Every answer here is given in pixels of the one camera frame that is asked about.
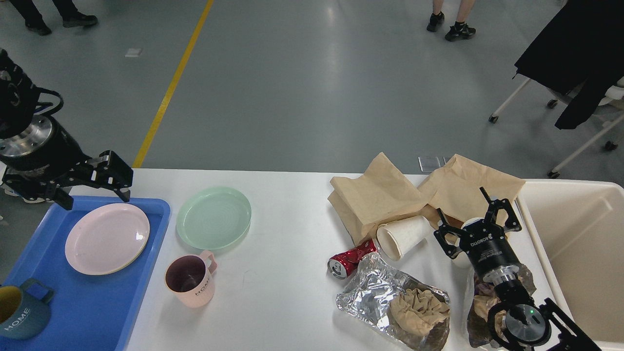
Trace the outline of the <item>foil bag under right arm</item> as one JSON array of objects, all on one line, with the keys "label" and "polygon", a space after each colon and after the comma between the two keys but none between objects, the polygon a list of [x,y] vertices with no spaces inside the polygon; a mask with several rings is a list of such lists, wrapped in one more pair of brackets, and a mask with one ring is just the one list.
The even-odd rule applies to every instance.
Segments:
[{"label": "foil bag under right arm", "polygon": [[493,340],[488,328],[488,312],[501,302],[493,285],[481,281],[474,269],[468,272],[467,288],[464,297],[463,335],[472,348],[481,351],[501,350]]}]

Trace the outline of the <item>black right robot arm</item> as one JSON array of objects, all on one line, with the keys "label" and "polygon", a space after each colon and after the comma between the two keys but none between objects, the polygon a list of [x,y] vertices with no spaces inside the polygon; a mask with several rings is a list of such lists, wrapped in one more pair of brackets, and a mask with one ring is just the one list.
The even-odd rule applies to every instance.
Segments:
[{"label": "black right robot arm", "polygon": [[508,198],[490,198],[480,188],[488,209],[461,228],[450,225],[441,209],[434,237],[449,258],[465,253],[477,277],[490,284],[500,299],[488,310],[487,328],[493,340],[509,351],[532,351],[544,345],[559,329],[554,351],[597,351],[599,346],[568,317],[553,300],[536,305],[518,277],[521,262],[510,246],[506,233],[522,229]]}]

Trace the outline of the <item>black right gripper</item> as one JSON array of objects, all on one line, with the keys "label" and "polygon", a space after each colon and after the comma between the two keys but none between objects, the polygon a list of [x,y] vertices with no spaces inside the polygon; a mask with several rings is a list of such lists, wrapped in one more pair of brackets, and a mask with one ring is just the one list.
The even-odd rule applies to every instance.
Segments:
[{"label": "black right gripper", "polygon": [[[484,187],[479,187],[479,190],[488,202],[482,222],[466,222],[461,228],[453,227],[443,211],[437,208],[440,224],[434,231],[434,237],[450,259],[455,259],[464,251],[481,281],[501,284],[517,280],[521,263],[504,233],[519,232],[522,225],[508,198],[492,199]],[[501,210],[507,214],[504,225],[497,224]],[[448,243],[447,234],[460,238],[461,247]]]}]

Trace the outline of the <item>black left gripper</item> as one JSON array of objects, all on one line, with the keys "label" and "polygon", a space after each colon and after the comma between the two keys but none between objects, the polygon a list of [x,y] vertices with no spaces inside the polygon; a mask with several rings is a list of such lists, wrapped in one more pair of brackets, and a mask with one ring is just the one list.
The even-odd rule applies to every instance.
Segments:
[{"label": "black left gripper", "polygon": [[132,167],[112,150],[90,158],[53,116],[33,116],[24,131],[1,140],[0,146],[1,161],[24,177],[2,182],[22,198],[51,200],[69,211],[74,200],[64,188],[88,186],[131,200]]}]

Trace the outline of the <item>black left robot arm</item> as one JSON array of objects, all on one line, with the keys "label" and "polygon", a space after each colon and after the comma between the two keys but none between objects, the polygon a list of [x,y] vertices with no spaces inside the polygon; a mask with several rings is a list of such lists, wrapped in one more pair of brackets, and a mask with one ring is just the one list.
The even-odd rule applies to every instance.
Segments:
[{"label": "black left robot arm", "polygon": [[60,97],[56,91],[36,86],[9,58],[0,56],[0,158],[6,166],[2,184],[27,201],[45,200],[70,210],[68,189],[88,186],[113,191],[123,202],[131,199],[132,168],[114,151],[92,158],[54,118],[57,104],[40,101],[42,94]]}]

